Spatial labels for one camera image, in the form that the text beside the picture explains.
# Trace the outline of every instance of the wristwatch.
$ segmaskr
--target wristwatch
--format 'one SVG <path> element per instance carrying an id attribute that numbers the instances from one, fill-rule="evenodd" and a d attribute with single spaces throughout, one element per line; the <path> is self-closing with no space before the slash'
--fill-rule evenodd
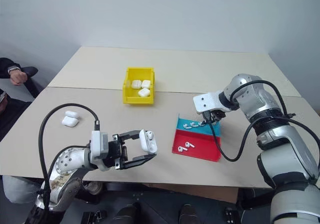
<path id="1" fill-rule="evenodd" d="M 8 68 L 8 74 L 10 75 L 10 71 L 12 71 L 12 70 L 20 70 L 21 71 L 21 69 L 19 68 L 19 67 L 17 67 L 17 66 L 10 66 L 9 68 Z"/>

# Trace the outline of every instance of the person's hand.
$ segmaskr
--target person's hand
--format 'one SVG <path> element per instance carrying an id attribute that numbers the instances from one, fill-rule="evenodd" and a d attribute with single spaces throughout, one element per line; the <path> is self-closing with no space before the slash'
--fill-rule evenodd
<path id="1" fill-rule="evenodd" d="M 21 70 L 12 70 L 9 74 L 11 83 L 16 86 L 23 84 L 28 79 L 27 74 Z"/>
<path id="2" fill-rule="evenodd" d="M 7 95 L 5 95 L 4 99 L 0 103 L 0 115 L 2 114 L 3 111 L 5 111 L 7 104 L 8 104 L 8 99 L 7 99 Z"/>

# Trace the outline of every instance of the white wall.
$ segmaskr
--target white wall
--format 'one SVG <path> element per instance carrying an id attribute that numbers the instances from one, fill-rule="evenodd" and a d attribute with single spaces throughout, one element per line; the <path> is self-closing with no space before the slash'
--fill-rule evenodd
<path id="1" fill-rule="evenodd" d="M 42 84 L 81 45 L 260 52 L 320 109 L 320 0 L 0 1 L 0 54 Z"/>

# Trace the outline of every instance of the floor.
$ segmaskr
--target floor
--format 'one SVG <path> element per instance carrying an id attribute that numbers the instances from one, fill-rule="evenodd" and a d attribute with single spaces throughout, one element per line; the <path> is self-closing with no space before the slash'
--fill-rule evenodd
<path id="1" fill-rule="evenodd" d="M 21 224 L 25 221 L 33 203 L 12 204 L 3 192 L 2 180 L 0 180 L 0 223 Z M 105 193 L 99 204 L 86 204 L 77 200 L 69 207 L 61 223 L 80 224 L 84 211 L 106 210 L 108 217 L 99 223 L 109 223 L 112 217 L 127 204 L 140 202 L 143 214 L 142 223 L 145 224 L 175 224 L 178 222 L 178 212 L 185 203 L 194 205 L 202 223 L 226 223 L 222 215 L 225 207 L 235 207 L 233 204 L 191 196 L 174 192 L 158 191 L 109 191 Z M 269 207 L 248 210 L 244 213 L 242 223 L 269 223 Z"/>

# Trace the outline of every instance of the person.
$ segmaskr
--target person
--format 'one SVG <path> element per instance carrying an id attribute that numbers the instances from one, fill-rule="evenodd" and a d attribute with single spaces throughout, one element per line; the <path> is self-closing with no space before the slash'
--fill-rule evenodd
<path id="1" fill-rule="evenodd" d="M 141 218 L 141 206 L 138 202 L 122 208 L 112 219 L 111 224 L 138 224 Z M 178 224 L 200 224 L 195 208 L 185 204 L 179 212 Z"/>
<path id="2" fill-rule="evenodd" d="M 10 78 L 13 85 L 19 86 L 28 80 L 21 66 L 8 58 L 0 58 L 0 78 Z M 0 88 L 0 141 L 10 131 L 31 102 L 11 98 Z"/>

